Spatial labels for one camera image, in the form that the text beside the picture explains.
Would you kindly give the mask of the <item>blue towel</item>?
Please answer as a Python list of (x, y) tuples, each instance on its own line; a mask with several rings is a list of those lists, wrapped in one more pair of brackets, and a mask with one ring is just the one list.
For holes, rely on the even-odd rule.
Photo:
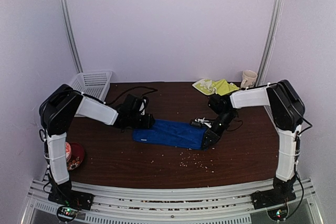
[(211, 145), (206, 138), (206, 128), (167, 120), (156, 120), (149, 129), (134, 129), (132, 139), (141, 143), (193, 150), (204, 150)]

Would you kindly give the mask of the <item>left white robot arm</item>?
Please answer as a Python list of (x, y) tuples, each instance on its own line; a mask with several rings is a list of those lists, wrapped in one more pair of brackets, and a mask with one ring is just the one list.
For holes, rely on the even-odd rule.
[(44, 156), (48, 164), (51, 184), (49, 200), (59, 204), (89, 202), (93, 196), (72, 189), (67, 170), (66, 138), (76, 115), (99, 121), (117, 129), (150, 129), (154, 116), (147, 113), (147, 97), (128, 94), (123, 103), (112, 106), (91, 95), (61, 85), (40, 106), (40, 137), (44, 143)]

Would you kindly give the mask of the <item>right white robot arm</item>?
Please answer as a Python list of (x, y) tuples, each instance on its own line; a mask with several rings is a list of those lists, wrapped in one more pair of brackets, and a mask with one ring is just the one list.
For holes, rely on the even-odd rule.
[(295, 200), (293, 185), (297, 181), (297, 164), (300, 155), (300, 135), (304, 122), (305, 105), (288, 80), (264, 86), (234, 91), (227, 95), (215, 94), (208, 106), (218, 115), (206, 125), (201, 148), (217, 143), (236, 117), (237, 110), (254, 106), (269, 106), (279, 135), (278, 166), (272, 189), (256, 191), (251, 198), (255, 208), (284, 204)]

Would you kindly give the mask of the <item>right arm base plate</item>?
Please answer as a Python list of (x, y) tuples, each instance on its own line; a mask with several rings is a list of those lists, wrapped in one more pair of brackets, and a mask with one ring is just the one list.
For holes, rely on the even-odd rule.
[(287, 193), (277, 193), (275, 189), (256, 191), (251, 194), (254, 209), (268, 208), (276, 205), (285, 204), (296, 199), (294, 191)]

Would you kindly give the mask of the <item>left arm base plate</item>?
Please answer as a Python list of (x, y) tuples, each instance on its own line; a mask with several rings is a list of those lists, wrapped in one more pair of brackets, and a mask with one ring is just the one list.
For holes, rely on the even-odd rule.
[(90, 210), (93, 203), (94, 195), (80, 191), (61, 191), (52, 188), (48, 200), (59, 205), (68, 206), (78, 210)]

